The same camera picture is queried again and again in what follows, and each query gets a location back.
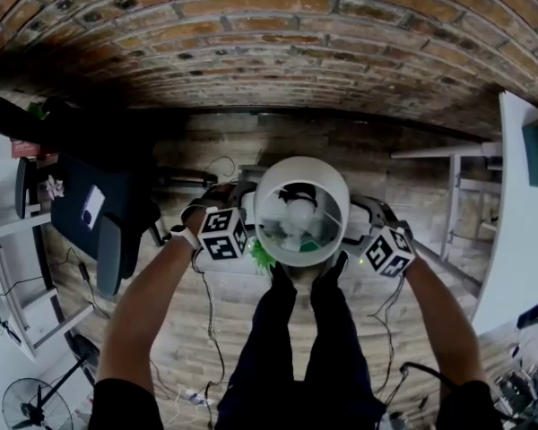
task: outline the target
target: black sleeve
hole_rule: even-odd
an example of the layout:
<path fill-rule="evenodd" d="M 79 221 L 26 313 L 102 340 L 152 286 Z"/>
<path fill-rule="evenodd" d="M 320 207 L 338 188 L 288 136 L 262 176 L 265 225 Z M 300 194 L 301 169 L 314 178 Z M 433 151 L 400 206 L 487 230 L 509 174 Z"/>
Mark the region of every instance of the black sleeve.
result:
<path fill-rule="evenodd" d="M 147 390 L 121 379 L 105 379 L 93 388 L 89 430 L 143 428 L 163 430 L 158 404 Z"/>
<path fill-rule="evenodd" d="M 452 390 L 442 401 L 437 418 L 438 430 L 502 430 L 492 403 L 490 387 L 473 381 Z"/>

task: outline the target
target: black pants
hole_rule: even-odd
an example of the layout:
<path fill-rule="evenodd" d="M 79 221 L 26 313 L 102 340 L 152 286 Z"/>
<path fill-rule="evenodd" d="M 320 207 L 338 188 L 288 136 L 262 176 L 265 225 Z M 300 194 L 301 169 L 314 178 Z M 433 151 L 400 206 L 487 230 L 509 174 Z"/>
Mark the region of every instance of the black pants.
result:
<path fill-rule="evenodd" d="M 317 338 L 303 383 L 293 380 L 287 328 L 297 290 L 281 265 L 273 269 L 273 285 L 259 301 L 253 329 L 218 406 L 218 430 L 292 425 L 294 420 L 301 427 L 321 426 L 329 419 L 366 429 L 382 417 L 385 406 L 373 397 L 351 311 L 337 286 L 343 265 L 338 262 L 313 284 Z"/>

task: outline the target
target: office chair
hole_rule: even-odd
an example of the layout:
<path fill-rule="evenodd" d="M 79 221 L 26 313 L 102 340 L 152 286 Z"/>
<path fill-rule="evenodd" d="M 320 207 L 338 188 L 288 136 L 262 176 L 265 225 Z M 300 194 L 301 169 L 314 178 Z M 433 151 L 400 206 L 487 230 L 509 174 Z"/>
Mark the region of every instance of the office chair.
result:
<path fill-rule="evenodd" d="M 135 271 L 143 232 L 149 230 L 158 246 L 164 243 L 155 226 L 160 209 L 151 197 L 158 174 L 152 157 L 156 133 L 148 130 L 147 117 L 142 118 L 139 111 L 108 115 L 72 108 L 55 98 L 48 99 L 43 108 L 48 116 L 38 120 L 0 98 L 0 134 L 58 153 L 57 163 L 43 168 L 35 161 L 20 159 L 16 212 L 25 218 L 27 192 L 48 176 L 62 180 L 64 197 L 52 202 L 52 225 L 97 260 L 98 289 L 103 297 L 111 297 L 121 280 Z M 145 120 L 143 125 L 139 125 L 140 119 Z M 132 120 L 137 120 L 136 127 L 124 123 L 115 130 Z M 216 182 L 216 177 L 209 176 L 203 185 Z M 84 207 L 96 189 L 104 200 L 94 219 Z"/>

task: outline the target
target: wooden floor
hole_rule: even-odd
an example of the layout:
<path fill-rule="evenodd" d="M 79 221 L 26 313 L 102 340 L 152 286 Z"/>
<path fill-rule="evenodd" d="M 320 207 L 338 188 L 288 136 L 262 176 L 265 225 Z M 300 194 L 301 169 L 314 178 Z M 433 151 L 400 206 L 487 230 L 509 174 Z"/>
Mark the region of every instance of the wooden floor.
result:
<path fill-rule="evenodd" d="M 199 116 L 185 123 L 164 123 L 176 129 L 175 140 L 161 142 L 156 156 L 161 164 L 183 168 L 207 168 L 221 180 L 231 180 L 237 174 L 227 159 L 210 162 L 220 156 L 230 156 L 236 165 L 260 163 L 270 165 L 293 155 L 318 157 L 336 167 L 346 177 L 353 194 L 375 196 L 388 202 L 397 217 L 407 219 L 417 238 L 425 244 L 438 246 L 447 205 L 446 160 L 391 160 L 389 151 L 413 149 L 455 143 L 428 133 L 391 125 L 367 125 L 341 121 L 302 121 L 298 118 L 275 116 Z M 477 161 L 465 168 L 473 176 L 489 176 Z M 162 193 L 157 198 L 163 226 L 178 224 L 178 214 L 191 199 L 180 193 Z M 487 211 L 498 208 L 495 200 L 487 201 Z M 470 234 L 474 229 L 476 199 L 465 196 L 461 202 L 463 220 L 459 229 Z M 47 229 L 47 247 L 51 262 L 64 260 L 70 246 L 52 228 Z M 158 252 L 149 236 L 143 238 L 137 271 Z M 94 263 L 81 254 L 93 275 Z M 459 251 L 453 261 L 462 269 L 481 278 L 486 258 L 478 252 Z M 72 312 L 84 300 L 91 300 L 90 290 L 71 263 L 53 268 L 64 310 Z M 468 313 L 475 300 L 454 280 L 441 274 Z M 214 295 L 215 330 L 227 366 L 228 380 L 239 358 L 239 352 L 251 327 L 256 303 L 269 288 L 269 279 L 262 275 L 228 273 L 208 274 Z M 361 346 L 369 361 L 373 390 L 384 381 L 388 361 L 386 331 L 368 317 L 395 290 L 397 281 L 376 279 L 350 268 L 340 279 L 340 286 L 356 322 Z M 301 379 L 316 335 L 314 316 L 308 303 L 310 279 L 297 284 L 299 294 L 290 322 L 294 356 L 294 373 Z M 120 293 L 127 287 L 124 282 Z M 100 306 L 111 313 L 114 302 L 98 298 Z M 218 380 L 221 366 L 213 344 L 207 338 L 209 306 L 204 284 L 199 275 L 187 271 L 181 280 L 169 308 L 167 321 L 155 343 L 152 359 L 167 390 L 157 380 L 156 395 L 164 424 L 169 428 L 206 428 L 206 408 L 195 408 L 183 398 L 185 389 L 201 390 L 209 380 Z M 107 321 L 99 314 L 86 318 L 78 330 L 100 344 Z M 395 304 L 389 325 L 394 334 L 395 362 L 390 381 L 383 393 L 385 399 L 400 379 L 398 367 L 410 360 L 434 366 L 420 310 L 408 284 Z M 521 342 L 525 361 L 538 357 L 538 333 L 534 330 L 516 333 L 509 327 L 500 328 L 482 338 L 482 353 L 490 380 L 516 364 L 509 347 Z M 154 378 L 158 373 L 153 370 Z M 226 384 L 212 388 L 211 397 L 219 400 Z M 431 377 L 411 372 L 396 395 L 392 411 L 402 411 L 415 428 L 429 428 L 438 409 L 438 384 Z M 178 393 L 182 397 L 176 400 Z M 424 396 L 430 400 L 422 413 L 418 406 Z"/>

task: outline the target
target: white wall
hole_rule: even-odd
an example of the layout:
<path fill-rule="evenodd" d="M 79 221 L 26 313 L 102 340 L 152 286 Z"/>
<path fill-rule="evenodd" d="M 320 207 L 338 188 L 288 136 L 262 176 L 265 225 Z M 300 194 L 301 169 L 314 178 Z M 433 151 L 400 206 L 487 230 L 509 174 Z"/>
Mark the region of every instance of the white wall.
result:
<path fill-rule="evenodd" d="M 9 139 L 0 135 L 0 217 L 14 215 L 14 182 L 17 160 L 11 158 Z M 30 279 L 40 275 L 38 256 L 31 230 L 0 239 L 4 248 L 6 262 L 14 281 Z M 22 283 L 15 291 L 21 300 L 28 298 L 44 288 L 41 280 Z M 57 325 L 57 319 L 49 301 L 26 314 L 30 329 L 30 339 L 38 340 L 43 334 Z M 24 377 L 39 378 L 50 383 L 63 375 L 76 362 L 63 336 L 45 344 L 35 362 L 27 358 L 8 337 L 0 336 L 0 430 L 6 430 L 2 416 L 2 398 L 8 386 Z M 82 370 L 78 370 L 60 389 L 70 411 L 74 411 L 91 392 Z"/>

